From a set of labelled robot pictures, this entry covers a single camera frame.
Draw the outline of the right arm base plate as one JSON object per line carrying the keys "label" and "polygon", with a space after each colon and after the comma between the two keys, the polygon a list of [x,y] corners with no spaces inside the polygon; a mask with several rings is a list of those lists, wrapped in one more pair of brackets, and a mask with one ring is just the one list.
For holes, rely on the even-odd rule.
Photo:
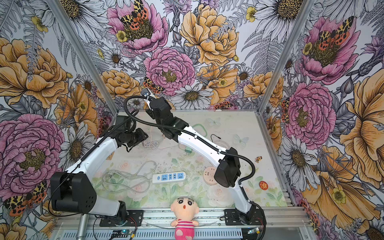
{"label": "right arm base plate", "polygon": [[225,209],[224,221],[226,226],[261,226],[266,223],[260,209],[250,209],[246,214],[236,209]]}

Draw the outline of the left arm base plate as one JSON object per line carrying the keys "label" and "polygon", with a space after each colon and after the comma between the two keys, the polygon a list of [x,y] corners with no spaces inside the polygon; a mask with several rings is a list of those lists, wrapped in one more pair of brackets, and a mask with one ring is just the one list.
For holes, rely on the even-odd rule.
{"label": "left arm base plate", "polygon": [[100,227],[140,227],[144,218],[144,210],[127,210],[122,217],[102,216]]}

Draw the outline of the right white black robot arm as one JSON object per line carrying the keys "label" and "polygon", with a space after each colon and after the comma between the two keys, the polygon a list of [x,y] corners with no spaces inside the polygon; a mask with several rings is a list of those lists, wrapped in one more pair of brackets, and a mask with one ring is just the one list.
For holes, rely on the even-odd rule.
{"label": "right white black robot arm", "polygon": [[[131,113],[131,99],[144,100],[148,106],[146,113],[154,122],[141,120]],[[250,159],[239,155],[234,148],[225,149],[207,140],[186,121],[175,117],[165,98],[155,98],[148,89],[144,89],[141,95],[127,97],[123,108],[133,121],[158,128],[167,139],[193,149],[216,167],[214,178],[219,185],[229,190],[235,203],[236,214],[243,225],[251,225],[256,221],[264,227],[267,225],[263,208],[248,197],[243,187],[243,182],[251,179],[256,173],[256,167]]]}

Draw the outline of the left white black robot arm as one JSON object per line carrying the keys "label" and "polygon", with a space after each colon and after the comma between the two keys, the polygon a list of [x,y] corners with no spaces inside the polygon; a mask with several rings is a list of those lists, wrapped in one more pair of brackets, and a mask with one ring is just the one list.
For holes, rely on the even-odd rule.
{"label": "left white black robot arm", "polygon": [[128,219],[126,204],[98,196],[91,180],[98,169],[119,147],[130,151],[148,138],[134,118],[117,117],[116,125],[105,130],[92,147],[72,166],[50,179],[50,203],[54,211]]}

